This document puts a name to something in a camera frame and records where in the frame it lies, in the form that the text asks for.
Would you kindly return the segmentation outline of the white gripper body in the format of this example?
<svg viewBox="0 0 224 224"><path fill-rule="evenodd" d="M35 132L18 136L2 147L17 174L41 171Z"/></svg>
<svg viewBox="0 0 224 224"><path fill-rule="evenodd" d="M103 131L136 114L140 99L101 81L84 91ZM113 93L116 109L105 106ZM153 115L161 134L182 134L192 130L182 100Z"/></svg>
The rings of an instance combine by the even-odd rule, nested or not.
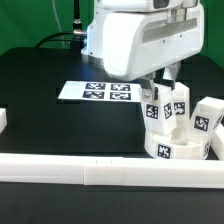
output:
<svg viewBox="0 0 224 224"><path fill-rule="evenodd" d="M131 81L201 51L200 0L103 0L103 63L113 78Z"/></svg>

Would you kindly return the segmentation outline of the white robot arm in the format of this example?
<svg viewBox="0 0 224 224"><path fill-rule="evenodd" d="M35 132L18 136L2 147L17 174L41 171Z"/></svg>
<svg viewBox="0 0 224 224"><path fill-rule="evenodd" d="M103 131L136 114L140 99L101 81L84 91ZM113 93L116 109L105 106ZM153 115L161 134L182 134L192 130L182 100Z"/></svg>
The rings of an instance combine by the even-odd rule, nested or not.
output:
<svg viewBox="0 0 224 224"><path fill-rule="evenodd" d="M200 0L94 0L82 58L104 67L114 79L141 83L142 98L158 96L155 73L174 80L183 59L204 42Z"/></svg>

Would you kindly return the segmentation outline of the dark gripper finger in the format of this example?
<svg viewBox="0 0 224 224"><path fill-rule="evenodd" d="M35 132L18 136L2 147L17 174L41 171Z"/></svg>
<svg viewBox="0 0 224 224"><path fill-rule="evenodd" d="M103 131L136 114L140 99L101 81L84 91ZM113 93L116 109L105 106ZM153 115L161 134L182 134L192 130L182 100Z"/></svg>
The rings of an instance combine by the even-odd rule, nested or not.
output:
<svg viewBox="0 0 224 224"><path fill-rule="evenodd" d="M155 73L149 73L138 79L141 87L142 99L146 102L152 102L158 99L158 88L154 84Z"/></svg>
<svg viewBox="0 0 224 224"><path fill-rule="evenodd" d="M176 62L166 66L164 69L163 81L166 85L170 86L172 90L175 89L175 82L180 71L180 67L181 63Z"/></svg>

